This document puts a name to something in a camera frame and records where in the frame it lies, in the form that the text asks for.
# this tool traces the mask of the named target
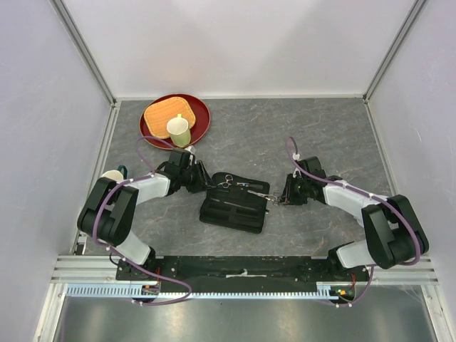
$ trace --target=gray marble floor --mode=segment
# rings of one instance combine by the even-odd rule
[[[205,100],[212,114],[197,156],[209,174],[232,172],[271,184],[281,191],[293,171],[285,139],[295,137],[302,157],[318,156],[329,175],[381,195],[390,190],[371,125],[359,98]],[[105,169],[127,165],[130,176],[147,172],[135,153],[138,122],[150,101],[122,102]],[[141,148],[157,166],[169,152],[146,142]],[[345,212],[309,202],[275,207],[261,234],[203,224],[198,220],[204,193],[180,190],[137,207],[133,231],[158,254],[167,255],[314,255],[325,256],[339,244],[363,238],[363,230]],[[106,254],[89,241],[86,254]]]

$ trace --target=cup handle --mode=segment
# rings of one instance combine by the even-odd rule
[[[119,165],[119,167],[117,168],[117,171],[119,171],[122,174],[124,180],[127,179],[128,170],[125,165]]]

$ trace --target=white backdrop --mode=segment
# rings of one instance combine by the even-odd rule
[[[117,97],[361,94],[413,0],[65,0]]]
[[[415,208],[456,318],[456,3],[428,1],[372,99],[400,193]]]
[[[0,340],[32,341],[109,105],[49,1],[0,1]]]

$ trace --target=cup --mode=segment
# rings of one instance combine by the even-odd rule
[[[176,118],[168,121],[166,130],[170,134],[174,145],[185,147],[190,144],[190,126],[188,121],[182,117],[182,114],[177,114]]]
[[[106,171],[101,175],[101,177],[109,178],[110,180],[115,180],[119,182],[127,178],[127,168],[124,165],[120,165],[116,170]]]

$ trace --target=black case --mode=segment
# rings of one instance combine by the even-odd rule
[[[250,180],[228,172],[218,172],[212,176],[215,184],[226,182],[225,176],[232,175],[233,180],[227,189],[221,185],[207,190],[206,199],[199,210],[199,220],[217,226],[243,230],[259,234],[263,230],[267,199],[250,194],[253,190],[269,194],[269,183]],[[242,187],[238,182],[256,185],[255,188]]]

